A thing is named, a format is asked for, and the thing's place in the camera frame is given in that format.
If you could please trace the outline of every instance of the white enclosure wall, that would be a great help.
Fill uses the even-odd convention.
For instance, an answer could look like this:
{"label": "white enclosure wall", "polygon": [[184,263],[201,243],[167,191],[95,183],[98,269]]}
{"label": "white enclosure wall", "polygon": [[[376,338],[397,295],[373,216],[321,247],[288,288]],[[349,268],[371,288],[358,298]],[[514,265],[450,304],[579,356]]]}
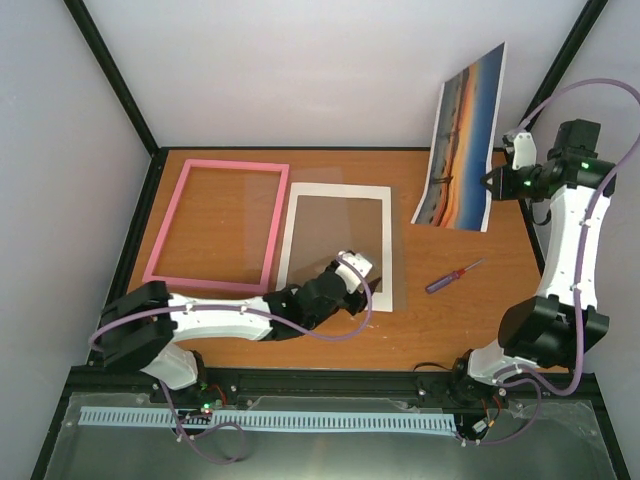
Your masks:
{"label": "white enclosure wall", "polygon": [[[609,2],[561,86],[591,77],[624,80],[640,88],[640,3]],[[602,123],[600,158],[617,162],[640,132],[640,107],[622,90],[590,86],[567,94],[540,117],[533,133],[539,161],[560,123],[584,118]],[[640,154],[618,176],[605,217],[596,268],[598,310],[611,317],[607,336],[587,355],[595,370],[632,478],[640,478]],[[546,205],[537,209],[544,218]],[[538,228],[543,250],[549,227]]]}
{"label": "white enclosure wall", "polygon": [[83,364],[149,162],[62,1],[0,2],[0,478]]}
{"label": "white enclosure wall", "polygon": [[431,143],[440,84],[508,42],[498,137],[585,0],[87,0],[158,143]]}

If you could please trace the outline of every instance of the screwdriver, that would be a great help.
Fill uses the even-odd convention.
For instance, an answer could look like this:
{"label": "screwdriver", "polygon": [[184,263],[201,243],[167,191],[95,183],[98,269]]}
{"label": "screwdriver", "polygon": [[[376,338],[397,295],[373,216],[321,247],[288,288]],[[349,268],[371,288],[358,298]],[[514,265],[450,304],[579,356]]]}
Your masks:
{"label": "screwdriver", "polygon": [[430,283],[429,285],[427,285],[425,287],[426,292],[427,293],[436,293],[438,290],[440,290],[443,287],[446,287],[447,285],[449,285],[454,280],[458,280],[462,275],[467,273],[473,267],[476,267],[476,266],[480,265],[485,260],[486,260],[485,258],[481,258],[480,260],[478,260],[477,262],[472,263],[471,265],[469,265],[466,268],[461,268],[460,270],[454,270],[449,275],[445,275],[444,277],[439,278],[435,282]]}

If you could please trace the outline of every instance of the cable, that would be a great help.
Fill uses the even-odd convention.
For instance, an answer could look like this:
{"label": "cable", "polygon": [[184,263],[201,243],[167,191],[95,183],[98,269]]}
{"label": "cable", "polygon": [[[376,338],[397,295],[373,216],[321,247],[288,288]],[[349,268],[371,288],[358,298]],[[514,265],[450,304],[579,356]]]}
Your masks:
{"label": "cable", "polygon": [[[242,457],[245,456],[246,452],[247,452],[247,438],[245,435],[244,430],[242,429],[242,427],[240,425],[238,425],[235,422],[223,422],[223,423],[219,423],[218,425],[208,428],[207,430],[205,430],[204,432],[198,434],[198,435],[189,435],[185,428],[184,428],[184,422],[188,419],[185,420],[180,420],[180,416],[178,415],[178,412],[176,411],[176,407],[173,404],[173,400],[171,399],[171,393],[169,392],[169,387],[167,387],[167,385],[162,381],[162,380],[158,380],[158,383],[160,383],[160,388],[162,388],[162,391],[164,393],[164,396],[167,400],[167,405],[169,406],[169,410],[171,410],[171,414],[173,415],[173,418],[176,422],[176,431],[177,431],[177,435],[178,435],[178,441],[182,441],[182,439],[185,440],[185,442],[187,442],[187,444],[191,447],[191,449],[196,452],[200,457],[204,458],[207,462],[211,462],[214,463],[216,465],[229,465],[231,463],[237,462],[238,460],[240,460]],[[240,438],[241,438],[241,442],[242,442],[242,447],[240,448],[240,453],[238,453],[237,455],[221,460],[219,458],[216,457],[211,457],[206,455],[205,453],[203,453],[198,446],[196,445],[195,439],[196,438],[201,438],[203,437],[205,434],[206,435],[210,435],[214,432],[217,432],[218,430],[220,430],[221,428],[224,427],[233,427],[236,430],[238,430],[238,432],[240,432]]]}
{"label": "cable", "polygon": [[485,402],[484,398],[481,398],[480,401],[482,402],[482,409],[484,410],[484,415],[485,417],[487,417],[487,427],[491,427],[490,425],[491,418],[489,417],[489,409],[487,408],[487,402]]}
{"label": "cable", "polygon": [[498,407],[498,413],[496,413],[495,418],[493,419],[493,421],[495,422],[498,417],[500,416],[500,413],[502,412],[502,405],[500,404],[500,400],[498,400],[498,397],[496,397],[495,395],[493,397],[493,401],[495,402],[496,406]]}
{"label": "cable", "polygon": [[[362,283],[362,286],[364,288],[364,292],[365,295],[367,297],[367,314],[366,317],[364,319],[364,321],[360,324],[360,326],[358,328],[356,328],[354,331],[347,333],[345,335],[340,335],[340,336],[328,336],[328,335],[320,335],[317,333],[312,332],[311,330],[307,330],[306,328],[303,328],[293,322],[291,322],[290,320],[287,320],[285,318],[279,317],[277,315],[273,315],[272,313],[269,312],[262,312],[260,310],[255,310],[253,308],[246,308],[246,309],[242,309],[242,307],[236,307],[236,306],[230,306],[230,305],[194,305],[192,306],[192,310],[213,310],[213,311],[238,311],[238,312],[247,312],[247,313],[251,313],[251,314],[255,314],[255,315],[261,315],[264,316],[266,318],[269,318],[270,320],[275,320],[277,322],[280,322],[284,325],[287,325],[288,327],[293,328],[294,330],[297,330],[301,333],[304,333],[305,335],[309,335],[315,338],[318,338],[320,340],[327,340],[327,341],[332,341],[332,342],[337,342],[337,341],[342,341],[342,340],[348,340],[350,338],[355,337],[358,333],[360,333],[362,330],[364,330],[366,328],[366,326],[369,324],[369,322],[371,321],[371,315],[373,313],[373,293],[371,292],[371,289],[369,288],[369,284],[367,283],[367,281],[365,280],[365,278],[362,276],[362,274],[360,274],[360,272],[354,267],[352,266],[350,263],[346,262],[345,260],[342,259],[341,256],[337,257],[336,260],[341,263],[342,265],[346,266],[347,268],[349,268],[354,275],[358,278],[358,280],[360,280],[360,282]],[[164,313],[172,313],[172,312],[183,312],[186,311],[187,307],[186,306],[179,306],[179,307],[163,307],[163,308],[155,308],[152,310],[147,310],[144,312],[139,312],[139,313],[134,313],[132,315],[127,315],[126,317],[120,318],[118,320],[115,320],[111,323],[109,323],[108,325],[105,325],[102,328],[99,328],[98,330],[96,330],[94,332],[93,335],[91,335],[91,337],[89,338],[89,345],[91,346],[92,349],[97,350],[97,351],[103,351],[102,348],[100,348],[99,345],[96,344],[96,341],[105,333],[107,333],[110,330],[113,330],[114,328],[118,328],[122,325],[125,325],[127,323],[133,322],[135,320],[139,320],[141,318],[146,318],[146,317],[152,317],[155,315],[161,315]],[[178,415],[178,412],[173,404],[173,400],[171,398],[171,393],[169,391],[169,388],[167,387],[167,385],[162,381],[162,380],[158,380],[160,387],[162,388],[162,391],[164,393],[164,396],[166,398],[167,401],[167,405],[169,406],[169,410],[171,410],[171,413],[173,415],[173,418],[176,422],[176,432],[177,432],[177,436],[178,436],[178,441],[181,441],[182,438],[184,438],[184,440],[187,442],[187,444],[192,448],[192,450],[197,453],[200,457],[202,457],[203,459],[205,459],[208,462],[214,463],[216,465],[229,465],[231,463],[234,463],[236,461],[238,461],[239,459],[241,459],[242,457],[244,457],[244,455],[246,454],[246,450],[247,450],[247,442],[246,442],[246,435],[244,430],[242,429],[242,427],[235,423],[235,422],[223,422],[220,423],[214,427],[208,428],[206,429],[204,432],[199,433],[197,435],[188,435],[185,428],[184,428],[184,423],[189,420],[189,418],[199,418],[199,417],[206,417],[207,415],[196,415],[193,417],[188,417],[185,418],[184,420],[180,420],[180,416]],[[222,392],[222,390],[220,389],[219,386],[215,385],[214,387],[218,388],[218,391],[220,392],[221,398],[223,403],[226,404],[226,396],[224,395],[224,393]],[[197,438],[201,438],[205,435],[211,435],[212,433],[217,432],[218,430],[220,430],[221,428],[224,427],[232,427],[235,428],[236,430],[238,430],[240,432],[241,435],[241,439],[242,439],[242,448],[241,448],[241,452],[236,455],[233,456],[231,458],[227,458],[225,460],[221,460],[219,458],[216,457],[211,457],[206,455],[205,453],[203,453],[196,445],[195,443],[195,439]]]}
{"label": "cable", "polygon": [[[636,90],[631,85],[625,82],[621,82],[619,80],[613,80],[610,78],[592,78],[589,80],[582,80],[580,82],[576,82],[564,88],[561,88],[556,93],[554,93],[549,98],[547,98],[545,101],[543,101],[529,114],[527,118],[525,118],[520,123],[520,125],[518,125],[518,127],[515,129],[515,132],[517,133],[524,130],[533,117],[535,117],[539,112],[541,112],[547,105],[557,100],[558,97],[560,97],[561,95],[564,95],[568,91],[578,87],[583,87],[586,85],[596,85],[596,84],[612,85],[614,87],[621,88],[627,91],[628,93],[630,93],[633,96],[633,98],[636,100],[636,102],[638,102],[638,105],[640,105],[640,92],[638,92],[638,90]],[[636,138],[635,142],[633,142],[633,145],[631,146],[629,151],[622,157],[622,159],[616,165],[614,165],[611,171],[604,177],[600,185],[598,185],[598,188],[596,188],[595,192],[591,196],[591,200],[589,201],[589,204],[587,206],[587,211],[584,216],[584,223],[580,230],[580,238],[578,240],[576,268],[573,276],[573,283],[574,283],[573,302],[574,302],[575,316],[576,316],[576,362],[575,362],[575,369],[573,371],[573,378],[571,379],[571,383],[565,389],[559,389],[555,385],[550,383],[541,374],[539,374],[534,369],[526,365],[515,365],[515,366],[511,366],[511,367],[507,367],[502,370],[499,370],[494,375],[494,378],[499,378],[501,374],[511,373],[514,370],[518,370],[518,371],[522,370],[531,374],[533,377],[535,377],[535,379],[538,380],[547,390],[561,397],[566,397],[568,395],[571,395],[578,388],[578,385],[580,384],[580,380],[582,378],[582,371],[584,366],[584,323],[582,318],[582,303],[580,298],[580,292],[581,292],[580,281],[582,280],[582,263],[584,261],[584,253],[585,253],[586,244],[587,244],[587,236],[589,234],[589,221],[593,216],[593,211],[596,208],[598,200],[602,196],[602,192],[604,192],[604,189],[607,187],[607,185],[609,185],[609,182],[611,182],[611,180],[617,175],[618,171],[621,168],[623,168],[631,160],[631,156],[636,152],[639,146],[640,146],[640,134]]]}
{"label": "cable", "polygon": [[222,406],[226,406],[227,405],[227,396],[224,394],[224,392],[222,391],[222,389],[220,388],[220,385],[218,385],[217,383],[213,383],[211,385],[209,385],[209,387],[207,388],[207,392],[211,392],[213,391],[213,389],[218,390],[218,393],[220,394],[220,402],[222,403]]}
{"label": "cable", "polygon": [[[238,306],[231,306],[231,305],[207,305],[207,304],[201,304],[201,305],[193,305],[191,306],[191,310],[194,311],[199,311],[199,310],[207,310],[207,311],[231,311],[231,312],[246,312],[246,313],[251,313],[253,315],[259,315],[265,318],[268,318],[269,320],[274,320],[276,322],[280,322],[290,328],[293,328],[294,330],[297,330],[300,333],[303,333],[305,335],[309,335],[310,337],[313,338],[317,338],[319,340],[325,340],[328,342],[341,342],[344,340],[349,340],[350,338],[355,337],[356,335],[358,335],[360,332],[362,332],[367,325],[369,324],[369,322],[371,321],[371,315],[373,313],[373,294],[371,293],[371,289],[369,288],[369,285],[367,284],[367,281],[365,280],[365,278],[362,276],[362,274],[358,271],[358,269],[356,269],[353,265],[351,265],[350,263],[346,262],[345,260],[342,259],[342,257],[337,257],[336,260],[341,263],[342,265],[344,265],[345,267],[349,268],[354,275],[358,278],[358,280],[360,280],[360,282],[362,283],[362,286],[364,288],[364,293],[367,297],[367,314],[365,319],[363,320],[363,322],[360,324],[360,326],[358,328],[356,328],[354,331],[347,333],[345,335],[338,335],[338,336],[331,336],[331,335],[321,335],[319,333],[315,333],[311,330],[307,330],[306,328],[301,327],[300,325],[297,325],[295,323],[293,323],[291,320],[287,320],[286,318],[282,318],[279,317],[277,315],[274,315],[273,313],[270,312],[263,312],[261,310],[256,310],[254,308],[245,308],[245,307],[238,307]],[[138,313],[134,313],[131,315],[127,315],[126,317],[122,317],[119,318],[118,320],[114,320],[113,322],[105,325],[104,327],[99,328],[98,330],[96,330],[93,335],[91,335],[91,337],[89,337],[89,345],[91,346],[91,348],[93,350],[97,350],[98,352],[102,352],[103,349],[96,343],[96,341],[105,333],[118,328],[122,325],[125,325],[127,323],[133,322],[135,320],[140,320],[141,318],[146,318],[146,317],[152,317],[155,315],[162,315],[164,313],[173,313],[173,312],[184,312],[187,310],[187,307],[185,305],[182,306],[177,306],[177,307],[163,307],[163,308],[155,308],[152,310],[146,310],[144,312],[138,312]]]}
{"label": "cable", "polygon": [[441,368],[442,370],[446,370],[448,372],[451,371],[450,368],[447,368],[444,365],[440,365],[439,363],[436,363],[436,362],[420,362],[420,363],[417,363],[416,366],[413,367],[412,371],[415,372],[417,369],[422,368],[422,367],[438,367],[438,368]]}
{"label": "cable", "polygon": [[502,445],[503,443],[510,442],[511,440],[515,440],[516,438],[521,436],[524,432],[529,430],[533,426],[533,423],[537,420],[538,415],[540,414],[540,406],[542,404],[542,391],[540,390],[540,385],[538,385],[536,383],[536,381],[531,379],[531,378],[522,378],[520,380],[515,380],[513,382],[504,383],[503,386],[507,387],[507,388],[509,388],[509,387],[517,387],[518,385],[523,385],[525,383],[530,383],[531,385],[533,385],[533,388],[536,389],[536,409],[533,411],[533,415],[531,416],[529,421],[527,423],[525,423],[518,431],[512,433],[511,435],[509,435],[507,437],[501,438],[499,440],[487,440],[487,441],[485,441],[485,440],[480,439],[480,440],[477,440],[477,441],[473,442],[473,441],[469,441],[466,438],[462,437],[458,432],[455,432],[455,437],[462,442],[463,446],[465,446],[467,444],[467,442],[469,441],[470,443],[472,443],[474,445],[490,447],[490,446],[495,446],[495,445]]}

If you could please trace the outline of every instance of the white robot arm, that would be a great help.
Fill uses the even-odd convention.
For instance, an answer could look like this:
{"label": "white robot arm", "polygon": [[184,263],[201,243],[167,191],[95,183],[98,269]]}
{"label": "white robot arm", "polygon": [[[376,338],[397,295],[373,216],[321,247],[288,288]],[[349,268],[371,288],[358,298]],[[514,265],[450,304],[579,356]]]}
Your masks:
{"label": "white robot arm", "polygon": [[[599,124],[584,120],[562,124],[543,165],[536,164],[530,133],[508,135],[505,144],[511,164],[484,177],[494,200],[551,199],[551,239],[535,296],[507,310],[496,340],[467,352],[456,362],[454,384],[460,388],[454,390],[464,397],[461,401],[485,396],[495,385],[522,373],[523,367],[574,367],[576,252],[587,205],[614,166],[597,159],[594,149],[599,130]],[[605,335],[609,325],[608,317],[596,311],[594,270],[600,228],[614,188],[611,182],[598,200],[584,245],[578,288],[584,310],[585,351]]]}
{"label": "white robot arm", "polygon": [[[164,282],[149,282],[103,310],[104,331],[96,333],[100,333],[97,346],[103,351],[104,366],[112,372],[140,370],[178,390],[196,383],[204,365],[196,352],[186,351],[176,342],[214,337],[286,340],[301,333],[272,320],[274,315],[307,330],[313,330],[340,309],[355,315],[367,306],[366,295],[358,289],[362,286],[360,278],[369,274],[372,264],[358,253],[339,255],[343,263],[332,262],[302,286],[288,285],[245,300],[185,297],[170,294]],[[369,289],[374,291],[379,281],[372,281]],[[161,315],[151,312],[164,307],[173,311]],[[145,311],[149,315],[109,328],[112,322]]]}

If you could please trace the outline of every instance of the pink picture frame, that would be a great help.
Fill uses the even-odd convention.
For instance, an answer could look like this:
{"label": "pink picture frame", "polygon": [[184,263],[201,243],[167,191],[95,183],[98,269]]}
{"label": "pink picture frame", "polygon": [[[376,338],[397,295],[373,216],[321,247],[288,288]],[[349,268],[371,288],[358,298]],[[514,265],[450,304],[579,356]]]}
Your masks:
{"label": "pink picture frame", "polygon": [[[271,219],[271,226],[269,228],[269,237],[267,240],[267,250],[265,252],[264,261],[262,263],[262,272],[260,274],[260,283],[236,283],[236,282],[224,282],[219,280],[200,280],[195,278],[178,278],[167,277],[162,275],[155,275],[155,271],[158,260],[160,259],[160,253],[162,247],[167,239],[169,228],[171,227],[171,221],[178,208],[180,197],[187,183],[189,173],[193,168],[219,168],[224,170],[247,170],[253,172],[280,172],[280,182],[278,184],[278,192],[276,194],[276,203],[273,209],[273,217]],[[152,280],[161,280],[168,286],[173,287],[190,287],[190,288],[207,288],[213,290],[223,290],[228,292],[245,292],[254,294],[266,293],[269,287],[269,276],[271,274],[271,266],[273,263],[273,257],[276,248],[276,239],[278,236],[278,226],[280,225],[280,218],[282,217],[282,208],[284,205],[284,197],[287,190],[287,180],[289,177],[289,165],[280,163],[258,163],[258,162],[238,162],[228,160],[195,160],[189,159],[184,162],[178,183],[173,191],[169,206],[165,213],[160,231],[156,237],[156,242],[151,250],[149,256],[149,262],[142,275],[143,283],[150,282]]]}

